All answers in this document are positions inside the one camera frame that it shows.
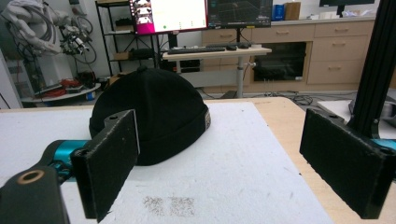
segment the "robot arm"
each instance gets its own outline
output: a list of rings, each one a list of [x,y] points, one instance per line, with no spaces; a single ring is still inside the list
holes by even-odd
[[[64,52],[57,36],[56,26],[69,27],[67,23],[71,20],[67,13],[53,10],[46,4],[42,4],[41,0],[12,0],[1,15],[14,27],[11,33],[19,42],[31,45],[35,54]],[[79,53],[88,49],[77,36],[79,29],[67,30],[73,33],[64,36],[65,42],[70,42]]]
[[[134,110],[104,123],[92,140],[52,142],[37,164],[12,176],[0,188],[1,223],[70,223],[60,185],[72,176],[85,217],[104,219],[140,153]]]

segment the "knit hat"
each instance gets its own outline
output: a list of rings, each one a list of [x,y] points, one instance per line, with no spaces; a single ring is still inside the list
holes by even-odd
[[[137,165],[175,156],[210,126],[208,107],[190,82],[169,71],[141,66],[100,95],[90,119],[91,136],[105,127],[106,117],[129,109],[136,113]]]

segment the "black monitor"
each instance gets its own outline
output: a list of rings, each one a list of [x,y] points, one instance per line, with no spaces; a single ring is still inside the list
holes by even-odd
[[[138,35],[207,29],[206,0],[129,0]]]
[[[342,17],[342,12],[345,10],[345,6],[349,5],[365,5],[373,4],[375,0],[320,0],[320,7],[338,7],[337,15]]]
[[[208,28],[270,27],[272,0],[207,0]]]

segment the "drawer handle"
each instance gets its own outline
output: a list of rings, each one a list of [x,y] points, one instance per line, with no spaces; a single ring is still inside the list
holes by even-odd
[[[225,38],[225,37],[232,37],[233,35],[220,35],[220,37],[223,37],[223,38]]]
[[[333,46],[345,46],[347,42],[343,41],[343,42],[332,42]]]
[[[277,35],[288,35],[289,31],[276,31]]]
[[[335,32],[346,32],[346,31],[348,31],[349,30],[349,28],[339,28],[339,27],[335,27]]]
[[[341,70],[341,66],[329,66],[329,70]]]

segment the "wooden cabinet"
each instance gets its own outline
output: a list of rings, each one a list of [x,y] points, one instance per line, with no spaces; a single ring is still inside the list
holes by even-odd
[[[305,42],[305,61],[301,80],[263,83],[245,72],[244,92],[261,91],[355,91],[359,87],[375,18],[274,22],[271,28],[245,29],[241,41],[256,44]],[[225,43],[236,39],[235,30],[203,31],[203,43]],[[236,60],[204,62],[204,70],[221,70]],[[221,87],[213,91],[228,91]]]
[[[284,25],[252,30],[251,40],[255,43],[305,42],[314,38],[315,25]]]
[[[307,84],[359,83],[373,22],[317,24]]]

